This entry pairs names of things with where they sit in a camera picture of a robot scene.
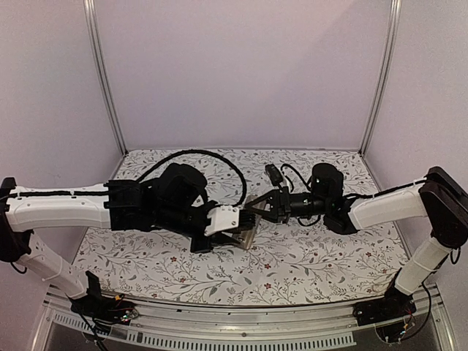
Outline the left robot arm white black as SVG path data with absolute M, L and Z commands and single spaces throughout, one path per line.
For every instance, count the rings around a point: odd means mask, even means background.
M 33 271 L 59 288 L 74 313 L 107 325 L 126 325 L 138 315 L 135 305 L 123 295 L 104 296 L 96 275 L 72 267 L 34 231 L 54 227 L 166 230 L 188 238 L 193 253 L 237 245 L 241 233 L 255 228 L 255 215 L 239 205 L 209 200 L 206 186 L 199 170 L 177 163 L 147 181 L 112 180 L 75 189 L 34 190 L 5 178 L 1 260 L 21 273 Z

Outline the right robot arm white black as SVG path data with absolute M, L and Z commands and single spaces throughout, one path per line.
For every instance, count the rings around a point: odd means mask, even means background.
M 413 293 L 454 250 L 467 242 L 467 193 L 441 167 L 432 167 L 420 180 L 375 195 L 346 195 L 344 175 L 335 166 L 312 168 L 309 191 L 273 189 L 247 202 L 244 208 L 272 223 L 321 216 L 339 235 L 351 235 L 378 224 L 426 217 L 431 235 L 398 270 L 381 298 L 357 303 L 353 316 L 370 325 L 415 312 Z

